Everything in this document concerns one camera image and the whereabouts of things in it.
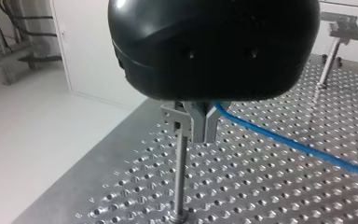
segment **metal bracket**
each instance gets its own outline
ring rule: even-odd
[[[222,103],[222,107],[228,109],[230,104]],[[174,132],[180,126],[182,135],[191,137],[194,143],[214,142],[220,114],[211,103],[166,103],[161,106],[161,111]]]
[[[345,22],[357,22],[357,16],[345,15],[333,12],[321,12],[321,21],[345,21]]]
[[[356,22],[336,21],[330,23],[330,36],[358,41],[358,25]]]

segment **white wall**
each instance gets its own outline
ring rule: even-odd
[[[73,92],[135,108],[145,97],[118,66],[107,20],[108,0],[52,0]]]

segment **metal stand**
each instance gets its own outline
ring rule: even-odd
[[[170,219],[172,223],[184,223],[188,216],[188,212],[183,209],[183,199],[185,195],[187,137],[180,134],[178,136],[177,144],[175,195],[173,211],[170,212]]]
[[[23,10],[19,1],[11,1],[10,7],[16,15],[23,15]],[[24,22],[22,22],[21,25],[23,25],[25,29],[27,28]],[[16,44],[7,47],[5,46],[5,39],[1,34],[0,28],[0,68],[2,69],[2,73],[4,75],[4,84],[6,85],[16,82],[17,79],[16,75],[11,72],[8,64],[17,61],[19,58],[24,56],[33,54],[37,50],[37,45],[32,44],[28,36],[17,34],[17,30],[14,30]],[[29,67],[30,69],[37,68],[34,63],[29,63]]]
[[[341,44],[348,45],[351,40],[358,40],[357,17],[337,13],[323,12],[322,21],[332,21],[330,23],[330,36],[334,37],[332,47],[327,57],[324,70],[317,84],[318,88],[327,87],[327,79],[336,60],[337,53]]]
[[[230,103],[222,103],[228,109]],[[173,210],[169,212],[170,221],[185,223],[188,212],[183,208],[185,196],[185,173],[187,141],[191,136],[193,143],[212,143],[215,141],[219,112],[211,103],[174,102],[161,107],[164,116],[178,133],[175,193]]]
[[[330,52],[327,57],[326,64],[324,66],[324,70],[322,71],[321,78],[319,79],[318,86],[321,88],[325,88],[327,86],[327,78],[333,67],[334,60],[337,57],[337,53],[339,50],[339,46],[341,45],[341,40],[339,38],[335,38],[333,45],[330,49]]]

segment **screw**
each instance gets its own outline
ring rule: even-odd
[[[339,68],[342,67],[342,58],[341,57],[337,57],[337,66]]]
[[[327,62],[327,54],[322,55],[322,63]]]
[[[189,58],[189,59],[193,59],[195,56],[196,56],[196,51],[194,51],[194,50],[191,50],[191,51],[188,53],[188,58]]]

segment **perforated metal surface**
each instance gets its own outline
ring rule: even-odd
[[[336,71],[317,92],[322,69],[309,63],[287,94],[229,112],[358,164],[358,74]],[[176,138],[166,127],[145,139],[122,180],[89,209],[89,223],[168,222]],[[189,144],[188,223],[358,223],[358,175],[226,119],[218,130],[216,144]]]

